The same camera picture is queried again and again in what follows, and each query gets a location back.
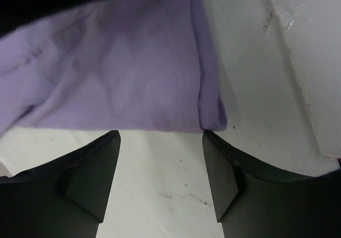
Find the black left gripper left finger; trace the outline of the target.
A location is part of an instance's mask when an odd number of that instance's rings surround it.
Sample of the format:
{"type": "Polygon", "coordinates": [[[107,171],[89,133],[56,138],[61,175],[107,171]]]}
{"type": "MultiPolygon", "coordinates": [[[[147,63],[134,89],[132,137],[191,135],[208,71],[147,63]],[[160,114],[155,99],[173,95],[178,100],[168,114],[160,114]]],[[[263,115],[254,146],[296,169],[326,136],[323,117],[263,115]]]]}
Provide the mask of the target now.
{"type": "Polygon", "coordinates": [[[120,149],[110,131],[78,150],[1,177],[1,237],[96,237],[120,149]]]}

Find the purple t-shirt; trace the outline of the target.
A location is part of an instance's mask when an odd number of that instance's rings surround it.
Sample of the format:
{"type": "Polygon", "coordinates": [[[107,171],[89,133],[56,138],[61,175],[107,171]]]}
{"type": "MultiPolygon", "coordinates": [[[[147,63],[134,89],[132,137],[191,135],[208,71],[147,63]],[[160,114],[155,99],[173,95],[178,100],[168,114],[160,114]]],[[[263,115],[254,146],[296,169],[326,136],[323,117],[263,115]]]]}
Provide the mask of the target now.
{"type": "Polygon", "coordinates": [[[1,0],[1,132],[227,126],[203,0],[1,0]]]}

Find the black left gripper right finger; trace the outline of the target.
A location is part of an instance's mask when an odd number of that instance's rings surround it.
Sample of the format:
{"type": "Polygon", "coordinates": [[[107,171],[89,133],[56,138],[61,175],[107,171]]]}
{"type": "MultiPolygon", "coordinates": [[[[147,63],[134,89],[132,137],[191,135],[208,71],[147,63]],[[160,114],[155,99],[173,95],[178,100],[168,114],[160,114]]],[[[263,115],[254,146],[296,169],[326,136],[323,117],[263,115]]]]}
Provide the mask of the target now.
{"type": "Polygon", "coordinates": [[[202,137],[225,237],[340,237],[340,171],[310,177],[263,162],[211,131],[202,137]]]}

